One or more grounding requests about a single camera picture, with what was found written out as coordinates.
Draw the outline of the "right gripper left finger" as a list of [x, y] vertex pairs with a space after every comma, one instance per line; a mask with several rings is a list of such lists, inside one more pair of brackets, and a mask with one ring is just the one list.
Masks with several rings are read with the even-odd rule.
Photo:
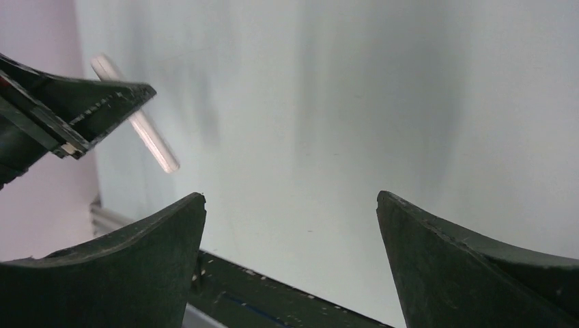
[[43, 258], [1, 263], [2, 327], [180, 327], [206, 221], [192, 193]]

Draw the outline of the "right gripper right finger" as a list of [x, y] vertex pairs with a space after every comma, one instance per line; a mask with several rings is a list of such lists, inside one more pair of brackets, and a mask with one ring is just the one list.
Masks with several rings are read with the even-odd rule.
[[510, 245], [381, 191], [377, 217], [408, 327], [577, 327], [578, 261]]

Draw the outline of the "white remote control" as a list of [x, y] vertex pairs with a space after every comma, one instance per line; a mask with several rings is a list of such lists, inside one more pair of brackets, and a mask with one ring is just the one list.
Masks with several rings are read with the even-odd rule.
[[[124, 80], [124, 75], [120, 69], [113, 63], [112, 59], [105, 54], [93, 57], [90, 61], [90, 66], [102, 81]], [[180, 164], [178, 160], [156, 128], [149, 121], [144, 111], [136, 111], [128, 120], [164, 172], [171, 174], [179, 170]]]

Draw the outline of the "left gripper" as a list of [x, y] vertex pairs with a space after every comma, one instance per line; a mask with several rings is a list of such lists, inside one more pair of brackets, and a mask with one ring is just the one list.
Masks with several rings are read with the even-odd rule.
[[1, 189], [48, 151], [81, 158], [156, 95], [147, 83], [49, 74], [1, 56]]

